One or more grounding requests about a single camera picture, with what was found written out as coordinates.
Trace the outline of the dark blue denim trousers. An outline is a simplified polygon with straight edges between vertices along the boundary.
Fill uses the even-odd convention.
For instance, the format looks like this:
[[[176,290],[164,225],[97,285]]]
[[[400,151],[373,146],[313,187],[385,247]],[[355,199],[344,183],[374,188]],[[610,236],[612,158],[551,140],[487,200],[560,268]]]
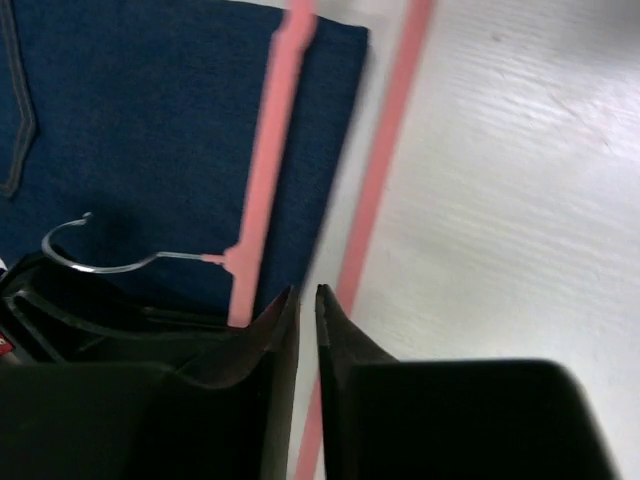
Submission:
[[[1,1],[1,260],[56,235],[79,261],[238,239],[277,8],[233,1]],[[255,309],[304,281],[369,47],[318,18],[297,89]],[[168,308],[224,315],[222,268],[163,259],[103,277]]]

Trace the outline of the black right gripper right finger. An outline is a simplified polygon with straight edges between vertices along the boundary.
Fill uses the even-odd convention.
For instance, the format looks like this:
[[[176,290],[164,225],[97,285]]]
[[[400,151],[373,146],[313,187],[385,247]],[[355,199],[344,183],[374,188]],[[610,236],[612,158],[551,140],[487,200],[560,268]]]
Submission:
[[[358,370],[397,359],[349,319],[327,284],[316,290],[315,323],[325,474],[351,479],[357,476],[359,452]]]

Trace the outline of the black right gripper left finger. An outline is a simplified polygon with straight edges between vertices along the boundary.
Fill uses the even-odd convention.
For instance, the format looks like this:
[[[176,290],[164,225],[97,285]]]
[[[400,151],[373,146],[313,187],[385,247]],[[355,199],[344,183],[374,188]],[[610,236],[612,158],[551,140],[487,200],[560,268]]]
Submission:
[[[192,361],[181,387],[178,479],[283,479],[299,356],[299,294]]]

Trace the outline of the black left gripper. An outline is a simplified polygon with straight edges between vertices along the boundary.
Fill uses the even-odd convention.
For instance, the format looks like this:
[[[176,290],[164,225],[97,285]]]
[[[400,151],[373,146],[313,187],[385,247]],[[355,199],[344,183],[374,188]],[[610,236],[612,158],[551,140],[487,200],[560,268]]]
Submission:
[[[216,316],[145,305],[97,276],[31,254],[1,276],[1,334],[24,364],[179,368],[238,332]]]

